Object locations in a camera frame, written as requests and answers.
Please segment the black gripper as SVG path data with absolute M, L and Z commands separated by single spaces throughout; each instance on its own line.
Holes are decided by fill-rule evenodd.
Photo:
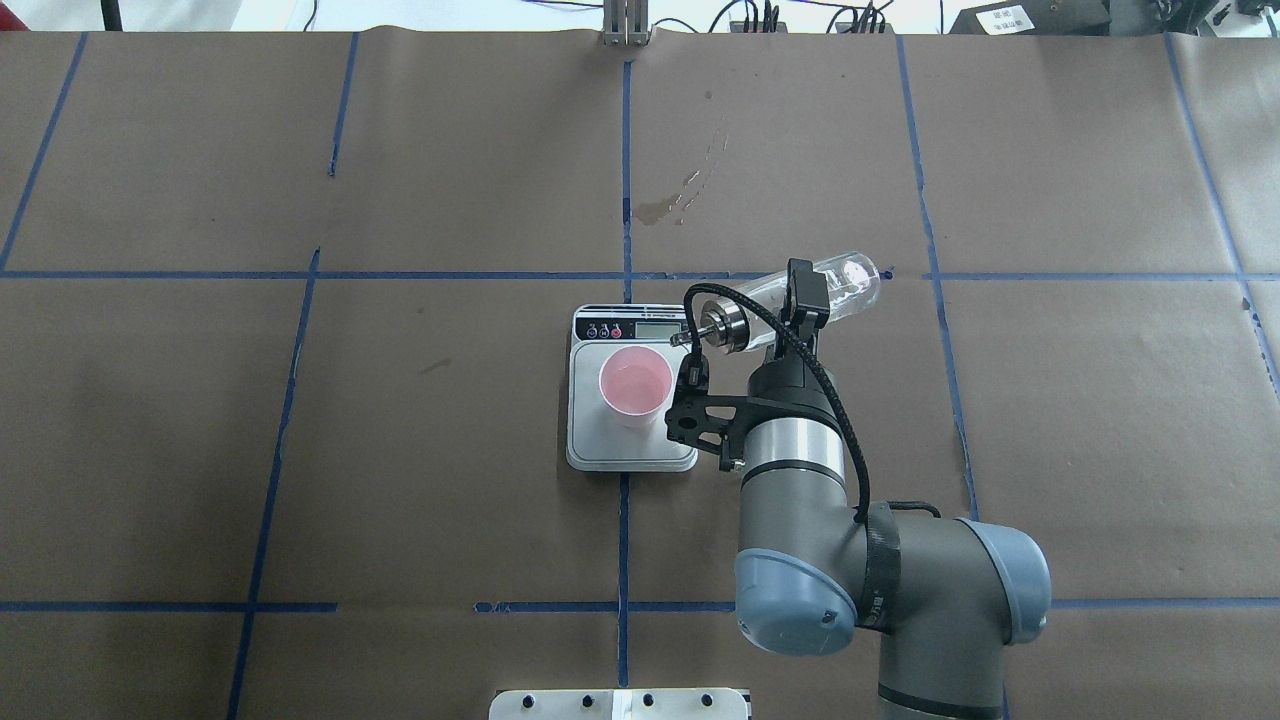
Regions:
M 804 347 L 817 355 L 818 337 L 831 316 L 827 278 L 809 260 L 791 258 L 786 268 L 786 295 L 782 323 L 794 337 L 788 346 L 796 354 L 769 356 L 748 378 L 748 395 L 788 406 L 803 406 L 819 414 L 828 425 L 836 415 L 817 377 L 797 355 Z M 689 352 L 684 360 L 684 392 L 694 393 L 701 386 L 701 341 L 698 331 L 687 332 Z

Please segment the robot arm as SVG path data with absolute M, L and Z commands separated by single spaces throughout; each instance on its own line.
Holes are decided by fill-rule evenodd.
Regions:
M 879 290 L 881 270 L 855 251 L 692 284 L 671 340 L 687 354 L 666 434 L 740 475 L 735 612 L 748 641 L 815 657 L 874 632 L 879 717 L 1001 719 L 1005 650 L 1044 629 L 1050 568 L 1021 530 L 872 498 L 818 350 Z

